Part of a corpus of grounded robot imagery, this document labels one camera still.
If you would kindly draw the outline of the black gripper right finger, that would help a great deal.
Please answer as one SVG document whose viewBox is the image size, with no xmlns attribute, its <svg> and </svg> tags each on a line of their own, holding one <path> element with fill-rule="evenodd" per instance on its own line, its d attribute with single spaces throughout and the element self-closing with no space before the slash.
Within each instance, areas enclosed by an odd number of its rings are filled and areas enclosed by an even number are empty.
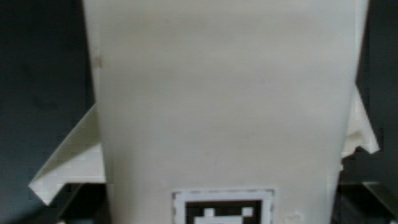
<svg viewBox="0 0 398 224">
<path fill-rule="evenodd" d="M 357 163 L 378 153 L 357 148 L 343 158 L 330 224 L 398 224 L 398 195 L 364 178 Z"/>
</svg>

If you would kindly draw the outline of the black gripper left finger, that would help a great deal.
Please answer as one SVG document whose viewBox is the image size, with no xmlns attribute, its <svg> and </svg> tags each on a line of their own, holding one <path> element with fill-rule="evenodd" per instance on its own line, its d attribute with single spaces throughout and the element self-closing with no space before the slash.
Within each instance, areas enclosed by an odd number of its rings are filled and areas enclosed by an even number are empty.
<svg viewBox="0 0 398 224">
<path fill-rule="evenodd" d="M 103 184 L 66 184 L 34 224 L 112 224 Z"/>
</svg>

